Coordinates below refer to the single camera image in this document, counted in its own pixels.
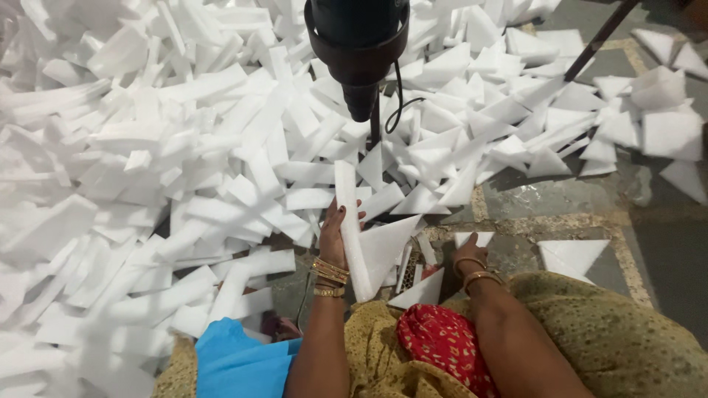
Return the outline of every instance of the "foam scrap pile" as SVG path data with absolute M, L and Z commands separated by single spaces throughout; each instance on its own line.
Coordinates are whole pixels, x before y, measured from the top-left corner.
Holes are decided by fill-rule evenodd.
M 643 31 L 665 66 L 565 84 L 577 30 L 507 28 L 558 3 L 411 0 L 404 97 L 426 100 L 367 151 L 303 0 L 3 1 L 0 394 L 147 397 L 171 332 L 222 317 L 269 342 L 266 275 L 295 257 L 261 243 L 309 248 L 335 195 L 358 300 L 395 282 L 420 215 L 468 204 L 506 167 L 570 174 L 563 158 L 586 147 L 581 175 L 604 174 L 621 145 L 675 159 L 664 177 L 708 202 L 685 94 L 684 71 L 708 76 L 700 57 L 686 44 L 670 63 L 673 41 Z M 398 103 L 382 97 L 381 120 Z M 414 216 L 361 232 L 356 199 L 366 220 Z M 153 234 L 168 216 L 169 237 Z

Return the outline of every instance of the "blue cloth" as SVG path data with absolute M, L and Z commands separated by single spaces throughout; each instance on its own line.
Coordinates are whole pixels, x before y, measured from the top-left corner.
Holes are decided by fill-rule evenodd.
M 302 339 L 263 345 L 241 322 L 214 321 L 195 345 L 197 398 L 281 398 Z

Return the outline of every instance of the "woman's left hand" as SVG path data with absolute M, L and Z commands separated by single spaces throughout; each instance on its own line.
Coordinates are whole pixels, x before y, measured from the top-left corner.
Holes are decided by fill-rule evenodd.
M 356 205 L 361 205 L 361 200 L 356 201 Z M 344 206 L 337 208 L 337 199 L 332 200 L 332 203 L 327 209 L 327 215 L 324 218 L 324 224 L 320 230 L 319 236 L 319 258 L 335 267 L 349 271 L 347 258 L 344 254 L 344 241 L 340 227 L 344 217 L 347 215 L 347 209 Z M 366 217 L 366 212 L 359 212 L 359 220 Z

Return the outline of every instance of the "woman's right hand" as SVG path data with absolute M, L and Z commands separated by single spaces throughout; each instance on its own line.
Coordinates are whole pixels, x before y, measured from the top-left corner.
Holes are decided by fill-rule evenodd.
M 457 268 L 462 273 L 463 276 L 468 275 L 477 271 L 484 271 L 476 261 L 472 260 L 461 260 L 462 258 L 473 258 L 480 263 L 487 266 L 487 256 L 489 252 L 486 247 L 477 246 L 477 239 L 479 235 L 474 232 L 469 236 L 467 243 L 463 244 L 456 252 L 452 254 L 453 264 L 457 265 Z

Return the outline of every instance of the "red patterned fabric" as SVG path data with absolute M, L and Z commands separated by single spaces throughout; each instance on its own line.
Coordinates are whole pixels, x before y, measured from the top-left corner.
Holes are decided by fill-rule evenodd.
M 444 370 L 480 398 L 500 396 L 477 349 L 474 325 L 462 315 L 416 304 L 401 315 L 396 334 L 413 360 Z

